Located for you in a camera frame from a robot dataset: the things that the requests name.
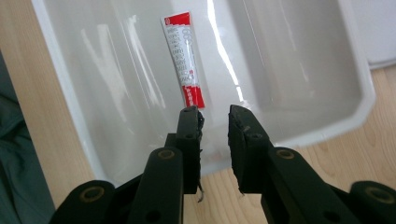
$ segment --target red label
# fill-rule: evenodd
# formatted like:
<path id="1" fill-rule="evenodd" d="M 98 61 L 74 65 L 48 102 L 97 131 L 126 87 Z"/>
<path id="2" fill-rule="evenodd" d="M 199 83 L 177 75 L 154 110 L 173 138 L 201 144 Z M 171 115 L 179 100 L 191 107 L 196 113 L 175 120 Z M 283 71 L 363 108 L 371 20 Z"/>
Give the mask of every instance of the red label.
<path id="1" fill-rule="evenodd" d="M 190 25 L 190 12 L 178 14 L 176 16 L 166 17 L 166 25 Z"/>
<path id="2" fill-rule="evenodd" d="M 202 98 L 201 88 L 198 86 L 183 86 L 186 106 L 197 105 L 198 108 L 204 108 L 204 99 Z"/>

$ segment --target toothpaste tube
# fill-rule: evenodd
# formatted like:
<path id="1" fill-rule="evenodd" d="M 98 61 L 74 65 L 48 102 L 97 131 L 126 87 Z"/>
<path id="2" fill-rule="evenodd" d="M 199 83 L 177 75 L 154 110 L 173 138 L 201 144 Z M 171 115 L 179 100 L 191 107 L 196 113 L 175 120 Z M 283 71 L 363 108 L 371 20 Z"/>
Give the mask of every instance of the toothpaste tube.
<path id="1" fill-rule="evenodd" d="M 197 105 L 204 108 L 204 99 L 198 81 L 194 54 L 190 12 L 184 12 L 162 19 L 163 31 L 177 70 L 186 106 Z"/>

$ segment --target table surface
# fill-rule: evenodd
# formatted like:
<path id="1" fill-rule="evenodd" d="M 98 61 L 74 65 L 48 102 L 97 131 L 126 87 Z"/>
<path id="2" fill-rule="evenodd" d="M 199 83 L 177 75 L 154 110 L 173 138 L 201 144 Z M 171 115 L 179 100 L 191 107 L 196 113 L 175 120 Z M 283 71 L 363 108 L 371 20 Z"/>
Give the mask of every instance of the table surface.
<path id="1" fill-rule="evenodd" d="M 30 1 L 0 1 L 0 48 L 58 206 L 93 174 Z M 359 129 L 298 148 L 324 181 L 346 191 L 359 180 L 396 189 L 396 66 L 375 70 L 372 76 L 376 103 Z M 196 195 L 185 196 L 185 223 L 265 223 L 260 195 L 242 195 L 231 169 L 204 176 L 202 183 L 202 203 Z"/>

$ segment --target white container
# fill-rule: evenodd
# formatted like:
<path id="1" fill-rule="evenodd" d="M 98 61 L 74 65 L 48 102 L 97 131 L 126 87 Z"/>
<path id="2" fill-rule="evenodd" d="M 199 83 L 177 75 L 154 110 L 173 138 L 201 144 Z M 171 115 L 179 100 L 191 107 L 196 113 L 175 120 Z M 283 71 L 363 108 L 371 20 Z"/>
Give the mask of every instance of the white container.
<path id="1" fill-rule="evenodd" d="M 190 11 L 206 108 L 202 173 L 230 166 L 229 106 L 295 147 L 360 126 L 375 101 L 347 1 L 34 0 L 96 177 L 143 172 L 184 107 L 160 18 Z"/>
<path id="2" fill-rule="evenodd" d="M 370 68 L 396 64 L 396 1 L 349 1 Z"/>

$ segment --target dark green cloth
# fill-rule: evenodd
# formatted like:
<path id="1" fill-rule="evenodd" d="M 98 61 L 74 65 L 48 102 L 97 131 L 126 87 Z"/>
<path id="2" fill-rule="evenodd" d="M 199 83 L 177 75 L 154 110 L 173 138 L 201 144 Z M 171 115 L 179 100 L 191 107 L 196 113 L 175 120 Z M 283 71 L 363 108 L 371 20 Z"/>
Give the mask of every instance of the dark green cloth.
<path id="1" fill-rule="evenodd" d="M 0 58 L 0 223 L 49 223 L 54 211 L 35 148 Z"/>

